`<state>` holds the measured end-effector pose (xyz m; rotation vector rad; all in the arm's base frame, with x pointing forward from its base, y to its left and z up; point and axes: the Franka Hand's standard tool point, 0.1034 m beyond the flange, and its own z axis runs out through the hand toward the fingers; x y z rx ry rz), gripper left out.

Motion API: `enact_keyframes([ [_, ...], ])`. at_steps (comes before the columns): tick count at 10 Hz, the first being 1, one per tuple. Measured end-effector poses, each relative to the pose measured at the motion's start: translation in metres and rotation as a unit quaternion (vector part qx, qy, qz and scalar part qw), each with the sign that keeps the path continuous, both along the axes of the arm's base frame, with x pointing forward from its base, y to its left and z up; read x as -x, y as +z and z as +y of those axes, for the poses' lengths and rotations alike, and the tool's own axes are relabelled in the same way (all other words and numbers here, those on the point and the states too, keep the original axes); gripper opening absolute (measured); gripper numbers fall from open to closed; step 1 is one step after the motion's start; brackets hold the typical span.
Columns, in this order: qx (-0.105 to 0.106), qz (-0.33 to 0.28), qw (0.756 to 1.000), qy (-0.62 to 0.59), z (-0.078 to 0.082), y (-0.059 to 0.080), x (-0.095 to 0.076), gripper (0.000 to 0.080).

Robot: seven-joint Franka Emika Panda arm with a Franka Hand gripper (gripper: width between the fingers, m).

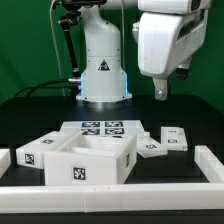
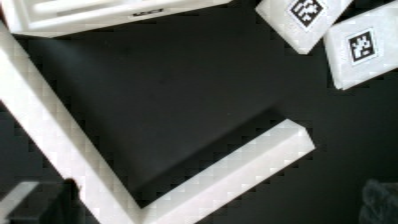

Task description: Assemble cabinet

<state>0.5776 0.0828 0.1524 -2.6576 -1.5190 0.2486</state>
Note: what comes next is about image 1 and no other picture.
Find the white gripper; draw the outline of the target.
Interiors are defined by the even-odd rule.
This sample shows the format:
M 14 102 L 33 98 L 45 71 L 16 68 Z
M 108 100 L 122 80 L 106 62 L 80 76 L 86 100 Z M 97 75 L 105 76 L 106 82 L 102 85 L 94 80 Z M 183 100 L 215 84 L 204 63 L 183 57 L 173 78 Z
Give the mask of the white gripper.
M 207 9 L 191 13 L 144 10 L 133 25 L 138 67 L 143 75 L 154 78 L 157 100 L 167 99 L 167 76 L 203 45 L 207 19 Z

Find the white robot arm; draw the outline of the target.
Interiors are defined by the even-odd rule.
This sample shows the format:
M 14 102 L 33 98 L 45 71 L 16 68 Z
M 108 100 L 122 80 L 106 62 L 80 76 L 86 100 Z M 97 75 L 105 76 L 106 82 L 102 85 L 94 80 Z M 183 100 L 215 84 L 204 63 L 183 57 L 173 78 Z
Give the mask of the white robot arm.
M 204 42 L 211 0 L 107 0 L 105 9 L 136 6 L 143 12 L 133 25 L 140 72 L 153 79 L 155 98 L 165 100 L 167 77 L 189 69 L 192 54 Z M 87 67 L 81 75 L 79 100 L 115 103 L 130 99 L 121 68 L 120 31 L 103 20 L 99 8 L 81 9 Z

